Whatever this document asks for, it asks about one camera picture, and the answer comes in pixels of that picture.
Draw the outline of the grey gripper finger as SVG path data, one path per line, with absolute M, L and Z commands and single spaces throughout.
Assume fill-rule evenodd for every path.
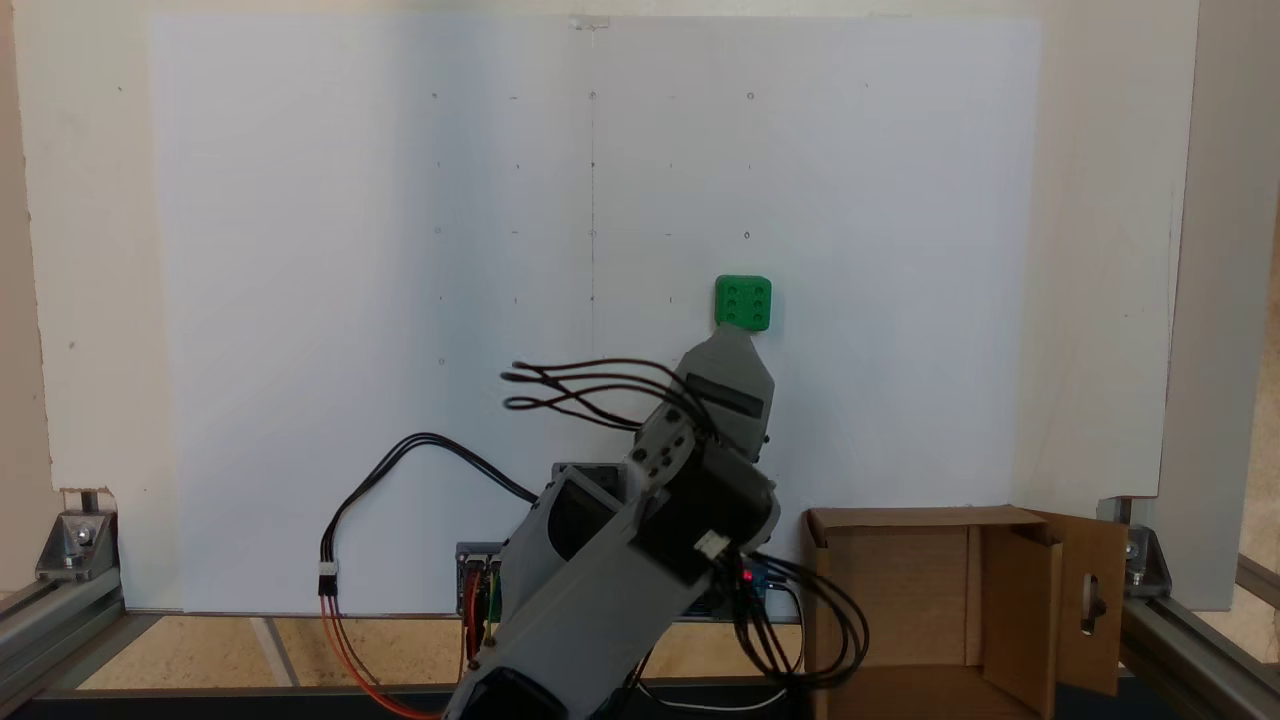
M 737 325 L 721 325 L 710 337 L 687 351 L 687 375 L 719 386 L 772 386 L 753 342 L 753 336 Z

